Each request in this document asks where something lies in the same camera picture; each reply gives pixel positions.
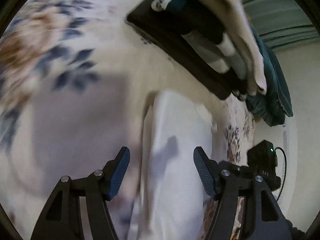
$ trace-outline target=curtain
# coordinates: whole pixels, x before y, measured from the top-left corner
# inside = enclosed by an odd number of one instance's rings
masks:
[[[260,38],[271,49],[320,40],[294,0],[243,0],[243,6]]]

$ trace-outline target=white cloth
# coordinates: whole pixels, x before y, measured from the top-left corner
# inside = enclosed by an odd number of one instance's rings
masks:
[[[199,0],[225,25],[227,34],[239,50],[248,67],[248,92],[266,94],[263,57],[252,35],[241,0]]]
[[[193,161],[201,146],[212,155],[212,117],[170,90],[159,93],[144,122],[140,195],[128,240],[195,240],[204,189]]]

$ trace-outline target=bed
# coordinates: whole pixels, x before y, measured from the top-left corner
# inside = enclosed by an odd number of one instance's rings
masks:
[[[24,239],[63,175],[88,176],[124,145],[131,163],[108,208],[126,239],[143,120],[159,90],[205,106],[217,122],[215,159],[246,164],[255,122],[245,103],[219,100],[128,26],[125,16],[140,1],[29,0],[1,38],[0,202]],[[206,204],[199,238],[214,208]]]

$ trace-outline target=metal pivot screw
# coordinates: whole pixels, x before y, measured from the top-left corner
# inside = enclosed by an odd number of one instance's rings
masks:
[[[94,171],[93,173],[95,176],[101,176],[103,174],[103,171],[102,170],[96,170]]]
[[[255,179],[256,179],[257,182],[262,182],[263,181],[263,178],[261,176],[259,176],[259,175],[256,176]]]
[[[67,182],[69,180],[69,176],[63,176],[61,178],[61,182]]]
[[[222,170],[222,171],[221,171],[221,174],[222,174],[223,176],[229,176],[229,175],[230,175],[230,171],[228,171],[228,170]]]

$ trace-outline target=blue gripper pad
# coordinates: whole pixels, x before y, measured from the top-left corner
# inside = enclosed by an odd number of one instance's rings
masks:
[[[107,194],[107,198],[110,200],[119,192],[123,177],[130,162],[130,150],[127,147],[122,147],[114,161],[116,162],[116,168],[110,179],[109,191]]]
[[[198,170],[200,179],[202,181],[202,184],[204,186],[204,190],[207,195],[209,195],[212,198],[215,198],[216,196],[216,190],[215,190],[215,183],[212,174],[209,171],[208,165],[210,165],[210,162],[214,162],[210,160],[207,155],[205,154],[202,147],[198,146],[193,151],[193,161],[196,165],[196,168]]]

